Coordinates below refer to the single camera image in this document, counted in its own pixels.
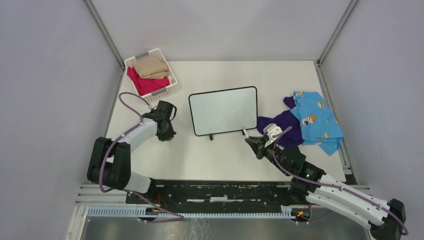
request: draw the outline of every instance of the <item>white basket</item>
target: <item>white basket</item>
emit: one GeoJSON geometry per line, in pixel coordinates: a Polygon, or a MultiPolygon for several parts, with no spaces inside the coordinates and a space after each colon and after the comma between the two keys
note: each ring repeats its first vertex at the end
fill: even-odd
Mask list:
{"type": "MultiPolygon", "coordinates": [[[[165,59],[164,55],[162,54],[162,52],[159,48],[155,48],[153,50],[148,51],[148,53],[142,53],[142,54],[139,54],[137,56],[133,56],[133,57],[126,59],[124,61],[125,68],[128,69],[128,67],[132,67],[133,63],[135,61],[139,60],[140,58],[146,57],[147,55],[150,55],[150,56],[155,57],[157,59],[163,59],[165,61],[166,65],[169,68],[168,79],[169,79],[170,84],[168,86],[162,87],[161,89],[158,89],[154,92],[151,92],[151,93],[148,93],[146,95],[141,96],[147,102],[151,103],[151,102],[157,101],[161,98],[164,98],[168,95],[175,93],[177,91],[177,79],[175,78],[174,73],[172,72],[172,70],[170,68],[170,65],[168,64],[167,60],[165,59]]],[[[132,85],[134,86],[135,92],[138,93],[136,86],[134,85],[134,82],[132,83],[132,85]]]]}

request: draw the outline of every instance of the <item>white table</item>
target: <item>white table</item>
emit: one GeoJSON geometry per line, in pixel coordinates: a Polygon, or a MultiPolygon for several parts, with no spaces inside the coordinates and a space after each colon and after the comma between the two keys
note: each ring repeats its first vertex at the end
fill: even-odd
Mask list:
{"type": "MultiPolygon", "coordinates": [[[[293,95],[293,91],[321,93],[312,61],[171,61],[169,66],[178,80],[179,90],[162,100],[178,108],[172,121],[176,135],[167,142],[152,137],[137,148],[131,155],[133,172],[168,180],[291,180],[267,159],[256,159],[241,132],[216,134],[213,141],[208,136],[196,136],[188,98],[193,93],[255,86],[258,115],[273,118],[289,109],[282,100],[293,95]]],[[[135,93],[127,72],[119,92],[135,93]]],[[[136,97],[123,98],[142,114],[149,111],[136,97]]],[[[115,137],[137,120],[137,116],[117,100],[106,137],[115,137]]],[[[248,134],[260,136],[255,129],[248,130],[248,134]]],[[[299,147],[307,161],[346,181],[338,153],[328,156],[318,145],[299,147]]]]}

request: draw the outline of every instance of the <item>purple cloth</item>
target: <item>purple cloth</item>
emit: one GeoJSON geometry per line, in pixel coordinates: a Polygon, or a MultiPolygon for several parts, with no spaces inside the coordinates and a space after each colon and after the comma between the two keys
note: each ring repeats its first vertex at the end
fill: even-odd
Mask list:
{"type": "MultiPolygon", "coordinates": [[[[283,99],[283,102],[289,107],[296,107],[293,96],[288,96],[283,99]]],[[[290,110],[283,111],[274,118],[265,116],[257,117],[257,131],[264,134],[264,128],[268,124],[276,124],[281,130],[284,131],[287,127],[291,126],[291,130],[284,134],[278,144],[282,147],[298,146],[304,142],[302,139],[301,123],[299,120],[290,112],[290,110]]]]}
{"type": "Polygon", "coordinates": [[[293,96],[286,96],[283,100],[282,100],[287,107],[289,107],[290,109],[296,107],[296,103],[295,103],[295,99],[293,98],[293,96]]]}

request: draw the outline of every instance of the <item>folded towel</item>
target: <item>folded towel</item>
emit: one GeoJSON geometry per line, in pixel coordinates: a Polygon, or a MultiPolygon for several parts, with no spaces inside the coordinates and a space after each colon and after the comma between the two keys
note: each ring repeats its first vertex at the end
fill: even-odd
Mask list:
{"type": "Polygon", "coordinates": [[[170,84],[170,80],[167,77],[162,79],[141,78],[133,67],[129,67],[126,74],[134,83],[135,89],[137,89],[140,96],[152,93],[170,84]]]}
{"type": "Polygon", "coordinates": [[[300,121],[303,144],[319,144],[329,156],[337,152],[344,134],[323,97],[318,92],[295,91],[293,99],[296,107],[290,111],[300,121]]]}
{"type": "Polygon", "coordinates": [[[165,60],[150,55],[135,61],[132,67],[143,79],[164,79],[170,73],[165,60]]]}

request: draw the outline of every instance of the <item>red cloth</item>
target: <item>red cloth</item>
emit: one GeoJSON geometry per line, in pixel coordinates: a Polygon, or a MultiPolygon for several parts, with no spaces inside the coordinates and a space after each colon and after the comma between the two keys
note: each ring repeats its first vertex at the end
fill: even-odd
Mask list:
{"type": "Polygon", "coordinates": [[[135,88],[140,96],[152,93],[156,90],[159,90],[163,87],[166,87],[170,84],[170,80],[168,77],[162,79],[145,79],[141,78],[134,67],[129,67],[126,72],[128,77],[134,83],[135,88]]]}

